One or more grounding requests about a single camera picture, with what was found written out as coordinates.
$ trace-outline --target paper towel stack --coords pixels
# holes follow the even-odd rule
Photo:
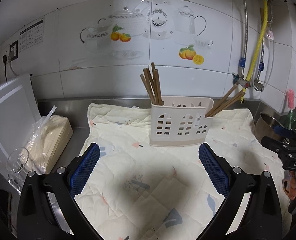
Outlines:
[[[73,131],[68,118],[59,115],[53,115],[41,129],[41,136],[28,150],[41,172],[50,173]]]

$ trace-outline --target clear glass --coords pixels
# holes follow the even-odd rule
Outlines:
[[[20,147],[15,149],[9,156],[6,164],[8,171],[8,182],[16,191],[21,194],[23,184],[29,171],[36,171],[41,174],[37,165],[33,161],[29,151]]]
[[[296,112],[290,110],[283,125],[287,129],[296,129]]]

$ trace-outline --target white plastic utensil holder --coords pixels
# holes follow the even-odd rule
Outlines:
[[[150,145],[188,146],[205,141],[214,117],[205,118],[213,107],[211,98],[163,96],[163,106],[152,104]]]

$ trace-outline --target quilted mat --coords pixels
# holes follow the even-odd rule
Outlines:
[[[95,142],[100,159],[75,200],[98,233],[105,240],[196,239],[224,200],[198,158],[199,145],[150,146],[150,109],[91,104],[88,120],[90,135],[80,155]],[[281,161],[260,145],[253,129],[248,109],[222,111],[206,142],[246,173],[270,171],[283,223],[289,224]],[[248,199],[245,194],[229,232],[237,229]]]

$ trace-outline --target yellow gas hose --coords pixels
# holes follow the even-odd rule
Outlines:
[[[250,68],[249,68],[248,73],[247,73],[247,77],[246,77],[247,81],[250,81],[250,79],[251,79],[251,77],[253,75],[253,71],[254,71],[254,68],[255,68],[255,65],[256,65],[256,62],[257,62],[257,59],[258,59],[259,50],[261,48],[261,44],[262,44],[262,41],[263,41],[263,38],[264,38],[264,35],[265,35],[267,21],[268,21],[268,5],[267,5],[267,0],[264,0],[264,20],[263,20],[263,25],[261,26],[261,34],[258,37],[256,49],[255,49],[255,52],[253,54],[252,62],[250,64]]]

